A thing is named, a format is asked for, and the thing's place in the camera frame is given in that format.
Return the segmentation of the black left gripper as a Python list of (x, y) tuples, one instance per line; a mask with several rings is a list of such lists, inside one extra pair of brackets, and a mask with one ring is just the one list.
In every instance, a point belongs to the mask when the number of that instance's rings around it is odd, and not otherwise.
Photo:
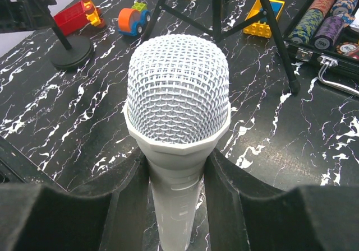
[(48, 7), (56, 4), (56, 0), (1, 0), (1, 33), (54, 27)]

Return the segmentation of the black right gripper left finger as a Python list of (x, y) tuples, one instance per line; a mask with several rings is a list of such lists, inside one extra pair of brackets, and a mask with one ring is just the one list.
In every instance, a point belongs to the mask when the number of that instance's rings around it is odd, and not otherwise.
[(139, 149), (71, 192), (2, 184), (1, 249), (141, 250), (148, 184)]

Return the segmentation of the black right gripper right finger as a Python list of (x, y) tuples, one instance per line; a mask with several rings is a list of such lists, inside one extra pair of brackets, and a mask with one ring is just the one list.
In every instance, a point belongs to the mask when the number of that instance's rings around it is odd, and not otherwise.
[(218, 150), (206, 160), (212, 250), (357, 250), (358, 188), (302, 185), (283, 191)]

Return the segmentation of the black desktop microphone stand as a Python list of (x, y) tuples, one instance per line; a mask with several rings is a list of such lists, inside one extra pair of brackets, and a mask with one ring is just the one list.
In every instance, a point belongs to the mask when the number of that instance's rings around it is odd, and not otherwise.
[(92, 41), (81, 35), (73, 35), (67, 38), (43, 1), (39, 4), (39, 8), (49, 21), (50, 28), (58, 39), (44, 55), (47, 61), (59, 71), (73, 71), (85, 65), (95, 51)]

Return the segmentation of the white microphone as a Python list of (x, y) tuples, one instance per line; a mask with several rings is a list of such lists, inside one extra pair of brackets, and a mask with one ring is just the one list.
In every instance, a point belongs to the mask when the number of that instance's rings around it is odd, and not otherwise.
[(129, 62), (123, 113), (149, 164), (160, 246), (186, 250), (206, 159), (231, 123), (224, 53), (194, 35), (143, 42)]

